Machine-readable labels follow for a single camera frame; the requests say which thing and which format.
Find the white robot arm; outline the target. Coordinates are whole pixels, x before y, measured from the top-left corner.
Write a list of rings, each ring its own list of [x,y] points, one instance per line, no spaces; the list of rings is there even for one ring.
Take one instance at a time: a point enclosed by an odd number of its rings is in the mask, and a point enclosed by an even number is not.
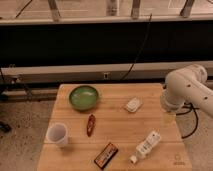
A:
[[[188,101],[213,118],[213,90],[205,85],[206,81],[207,71],[198,64],[169,72],[160,97],[162,107],[168,112],[177,111]]]

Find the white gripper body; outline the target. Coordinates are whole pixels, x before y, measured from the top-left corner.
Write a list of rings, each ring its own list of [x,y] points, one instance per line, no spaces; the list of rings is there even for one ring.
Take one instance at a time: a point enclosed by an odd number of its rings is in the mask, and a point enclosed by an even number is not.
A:
[[[177,98],[168,90],[165,90],[160,96],[161,106],[167,111],[177,111],[183,106],[183,101]]]

